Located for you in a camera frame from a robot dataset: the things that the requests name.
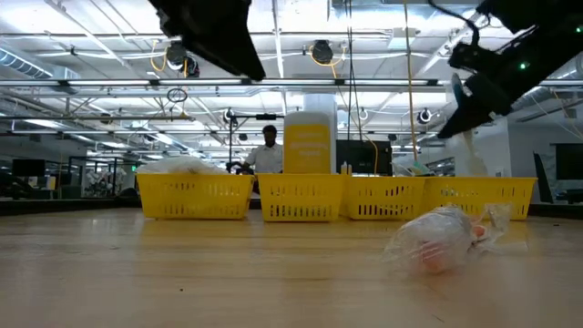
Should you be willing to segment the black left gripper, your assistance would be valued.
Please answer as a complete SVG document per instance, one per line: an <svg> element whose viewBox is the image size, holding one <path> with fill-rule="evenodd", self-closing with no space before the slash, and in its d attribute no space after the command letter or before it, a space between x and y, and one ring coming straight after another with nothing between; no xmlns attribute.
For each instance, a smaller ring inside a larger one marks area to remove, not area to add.
<svg viewBox="0 0 583 328"><path fill-rule="evenodd" d="M234 76L266 77L247 27L251 0L148 0L166 36Z"/></svg>

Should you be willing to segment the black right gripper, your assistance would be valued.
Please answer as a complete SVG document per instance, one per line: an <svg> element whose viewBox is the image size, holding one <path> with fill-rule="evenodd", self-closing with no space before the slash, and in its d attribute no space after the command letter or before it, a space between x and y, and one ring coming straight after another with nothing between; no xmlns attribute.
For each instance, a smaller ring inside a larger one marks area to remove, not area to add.
<svg viewBox="0 0 583 328"><path fill-rule="evenodd" d="M532 28L499 51L486 51L472 63L467 79L470 97L438 132L440 139L479 127L493 119L490 111L507 114L527 91L583 51L583 17L566 17Z"/></svg>

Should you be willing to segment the green toothbrush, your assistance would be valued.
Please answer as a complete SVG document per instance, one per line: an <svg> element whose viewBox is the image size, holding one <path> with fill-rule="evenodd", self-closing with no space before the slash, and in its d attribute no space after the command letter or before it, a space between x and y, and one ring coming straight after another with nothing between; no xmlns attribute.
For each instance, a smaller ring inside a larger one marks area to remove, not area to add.
<svg viewBox="0 0 583 328"><path fill-rule="evenodd" d="M396 177L433 177L435 172L418 161L393 162Z"/></svg>

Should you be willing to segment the clear bag of cotton pads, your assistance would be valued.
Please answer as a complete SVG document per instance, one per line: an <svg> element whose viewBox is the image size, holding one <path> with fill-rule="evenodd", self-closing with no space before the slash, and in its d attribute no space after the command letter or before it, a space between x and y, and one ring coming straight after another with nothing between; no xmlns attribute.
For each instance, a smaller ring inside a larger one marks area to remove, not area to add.
<svg viewBox="0 0 583 328"><path fill-rule="evenodd" d="M189 157L165 158L139 166L137 173L166 174L187 172L190 164L191 158Z"/></svg>
<svg viewBox="0 0 583 328"><path fill-rule="evenodd" d="M200 159L189 159L183 164L183 169L191 174L199 175L227 175L225 169L212 165Z"/></svg>

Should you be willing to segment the red white toothbrush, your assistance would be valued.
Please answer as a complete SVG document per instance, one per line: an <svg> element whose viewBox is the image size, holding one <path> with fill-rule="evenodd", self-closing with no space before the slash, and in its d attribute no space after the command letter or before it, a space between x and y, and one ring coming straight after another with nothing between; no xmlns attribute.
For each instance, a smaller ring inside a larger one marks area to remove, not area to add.
<svg viewBox="0 0 583 328"><path fill-rule="evenodd" d="M384 248L384 260L410 275L458 269L486 253L516 254L524 241L502 242L509 232L513 206L487 203L477 215L450 204L437 207L401 226Z"/></svg>

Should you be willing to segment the black leaning panel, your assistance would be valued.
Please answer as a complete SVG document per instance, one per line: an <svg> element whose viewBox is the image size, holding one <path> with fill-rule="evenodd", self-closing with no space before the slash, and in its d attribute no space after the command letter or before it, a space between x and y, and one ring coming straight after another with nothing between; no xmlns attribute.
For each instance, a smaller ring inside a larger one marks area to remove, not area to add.
<svg viewBox="0 0 583 328"><path fill-rule="evenodd" d="M548 184L547 174L543 166L542 159L540 155L536 152L533 153L533 157L537 174L537 185L540 201L553 204L554 198L551 192L551 188Z"/></svg>

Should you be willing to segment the person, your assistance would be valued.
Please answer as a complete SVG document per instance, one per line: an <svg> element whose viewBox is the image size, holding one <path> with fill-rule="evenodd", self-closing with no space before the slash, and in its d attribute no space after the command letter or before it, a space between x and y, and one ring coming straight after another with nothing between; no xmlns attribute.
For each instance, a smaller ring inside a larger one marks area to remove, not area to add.
<svg viewBox="0 0 583 328"><path fill-rule="evenodd" d="M283 147L277 143L277 129L267 125L262 129L264 143L253 149L244 160L245 169L253 169L255 173L282 173Z"/></svg>

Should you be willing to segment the long ceiling light strip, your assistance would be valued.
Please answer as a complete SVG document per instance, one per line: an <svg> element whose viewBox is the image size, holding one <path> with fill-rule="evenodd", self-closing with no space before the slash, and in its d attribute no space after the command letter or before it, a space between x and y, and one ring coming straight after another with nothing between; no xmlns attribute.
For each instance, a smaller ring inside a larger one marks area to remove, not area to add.
<svg viewBox="0 0 583 328"><path fill-rule="evenodd" d="M268 78L253 81L249 78L203 78L203 79L2 79L0 87L443 87L447 81L441 79L323 79L323 78Z"/></svg>

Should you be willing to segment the white yellow wipes canister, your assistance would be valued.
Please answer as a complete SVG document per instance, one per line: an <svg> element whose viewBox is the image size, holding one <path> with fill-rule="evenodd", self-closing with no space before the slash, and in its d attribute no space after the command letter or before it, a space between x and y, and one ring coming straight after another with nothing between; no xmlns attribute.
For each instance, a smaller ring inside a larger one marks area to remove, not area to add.
<svg viewBox="0 0 583 328"><path fill-rule="evenodd" d="M330 174L331 132L322 112L293 112L284 118L283 172Z"/></svg>

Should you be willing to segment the black wall screen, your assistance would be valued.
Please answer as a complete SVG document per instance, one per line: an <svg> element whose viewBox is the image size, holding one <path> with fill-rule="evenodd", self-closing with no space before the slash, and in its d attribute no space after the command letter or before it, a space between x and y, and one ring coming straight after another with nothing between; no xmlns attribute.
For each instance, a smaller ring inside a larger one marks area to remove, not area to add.
<svg viewBox="0 0 583 328"><path fill-rule="evenodd" d="M583 179L583 143L556 144L556 179Z"/></svg>

